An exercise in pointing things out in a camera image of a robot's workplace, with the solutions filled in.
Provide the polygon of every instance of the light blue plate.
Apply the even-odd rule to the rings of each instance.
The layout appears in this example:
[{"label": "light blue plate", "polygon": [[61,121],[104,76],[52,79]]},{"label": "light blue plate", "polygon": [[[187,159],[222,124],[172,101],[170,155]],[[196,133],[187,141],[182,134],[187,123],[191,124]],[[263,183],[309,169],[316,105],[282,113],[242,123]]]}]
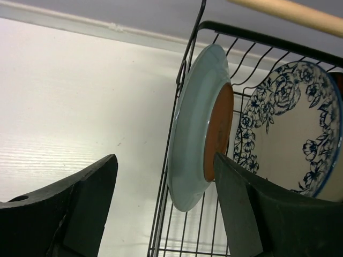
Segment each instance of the light blue plate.
[{"label": "light blue plate", "polygon": [[227,57],[216,44],[200,53],[185,78],[168,152],[170,196],[180,211],[192,209],[210,185],[203,167],[206,132],[219,91],[227,82]]},{"label": "light blue plate", "polygon": [[248,101],[234,160],[286,189],[340,201],[343,191],[333,190],[343,181],[343,170],[334,169],[341,120],[340,93],[328,73],[313,63],[288,63],[271,72]]}]

